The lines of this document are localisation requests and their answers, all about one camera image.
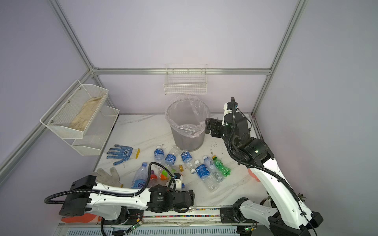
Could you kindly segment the large clear blue-cap bottle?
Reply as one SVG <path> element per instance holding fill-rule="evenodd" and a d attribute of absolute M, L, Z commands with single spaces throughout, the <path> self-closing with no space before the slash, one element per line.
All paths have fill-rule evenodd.
<path fill-rule="evenodd" d="M 143 162 L 141 167 L 137 170 L 137 172 L 136 172 L 136 174 L 133 178 L 131 188 L 132 189 L 141 189 L 145 185 L 145 183 L 148 179 L 148 174 L 149 174 L 148 163 Z"/>

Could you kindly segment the yellow-cap clear bottle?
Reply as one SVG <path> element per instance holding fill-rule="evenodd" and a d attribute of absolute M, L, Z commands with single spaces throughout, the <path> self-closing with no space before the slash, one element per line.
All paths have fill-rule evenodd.
<path fill-rule="evenodd" d="M 172 170 L 174 173 L 181 173 L 181 172 L 184 172 L 184 167 L 182 165 L 176 165 L 176 166 L 172 166 Z"/>

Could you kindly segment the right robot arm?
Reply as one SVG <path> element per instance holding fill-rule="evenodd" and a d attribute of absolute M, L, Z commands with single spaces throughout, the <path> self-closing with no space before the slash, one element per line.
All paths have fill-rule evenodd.
<path fill-rule="evenodd" d="M 224 105 L 221 120 L 207 118 L 205 124 L 205 133 L 223 139 L 228 155 L 260 180 L 276 205 L 267 207 L 242 197 L 232 206 L 234 221 L 252 220 L 275 236 L 309 236 L 316 231 L 323 222 L 322 215 L 310 210 L 299 198 L 268 145 L 251 136 L 252 123 L 239 111 L 233 97 Z"/>

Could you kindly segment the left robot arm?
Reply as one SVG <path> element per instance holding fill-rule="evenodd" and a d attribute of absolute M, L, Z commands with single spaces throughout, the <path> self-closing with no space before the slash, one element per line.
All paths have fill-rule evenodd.
<path fill-rule="evenodd" d="M 72 193 L 66 196 L 60 216 L 75 217 L 91 213 L 112 221 L 120 217 L 125 207 L 154 213 L 171 210 L 180 213 L 195 205 L 195 194 L 192 190 L 180 192 L 157 185 L 138 194 L 137 189 L 98 183 L 95 176 L 86 176 L 73 182 L 70 190 Z"/>

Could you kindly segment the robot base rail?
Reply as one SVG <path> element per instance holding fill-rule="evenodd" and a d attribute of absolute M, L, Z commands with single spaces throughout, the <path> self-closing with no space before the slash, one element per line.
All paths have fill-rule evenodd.
<path fill-rule="evenodd" d="M 106 225 L 132 225 L 141 221 L 143 226 L 213 226 L 213 225 L 247 225 L 255 224 L 253 220 L 237 221 L 230 206 L 198 206 L 186 213 L 169 211 L 154 213 L 151 211 L 127 210 L 120 220 L 105 221 Z"/>

